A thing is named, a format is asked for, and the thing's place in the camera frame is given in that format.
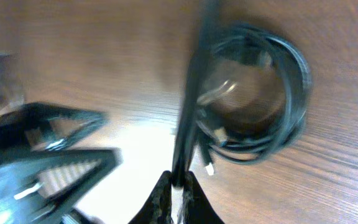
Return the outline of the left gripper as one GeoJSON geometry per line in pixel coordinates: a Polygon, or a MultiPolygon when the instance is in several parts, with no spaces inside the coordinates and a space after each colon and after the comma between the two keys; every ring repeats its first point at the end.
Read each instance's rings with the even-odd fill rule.
{"type": "Polygon", "coordinates": [[[115,148],[46,155],[39,170],[0,166],[0,223],[77,223],[74,206],[121,165],[115,148]]]}

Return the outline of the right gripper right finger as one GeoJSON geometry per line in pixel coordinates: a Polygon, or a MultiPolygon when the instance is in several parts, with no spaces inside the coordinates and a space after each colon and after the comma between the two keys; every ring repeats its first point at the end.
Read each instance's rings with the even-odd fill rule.
{"type": "Polygon", "coordinates": [[[224,224],[212,208],[194,173],[186,173],[183,186],[183,223],[186,224],[224,224]]]}

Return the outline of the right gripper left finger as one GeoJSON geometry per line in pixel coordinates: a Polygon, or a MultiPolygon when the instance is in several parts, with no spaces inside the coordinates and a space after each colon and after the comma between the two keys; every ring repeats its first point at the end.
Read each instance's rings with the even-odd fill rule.
{"type": "Polygon", "coordinates": [[[172,173],[164,171],[142,208],[129,224],[172,223],[172,173]]]}

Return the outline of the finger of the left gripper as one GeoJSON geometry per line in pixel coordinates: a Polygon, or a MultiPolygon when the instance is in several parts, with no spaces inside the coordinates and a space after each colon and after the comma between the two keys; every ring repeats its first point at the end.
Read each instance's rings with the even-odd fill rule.
{"type": "Polygon", "coordinates": [[[0,116],[0,164],[72,147],[108,122],[103,111],[35,102],[0,116]]]}

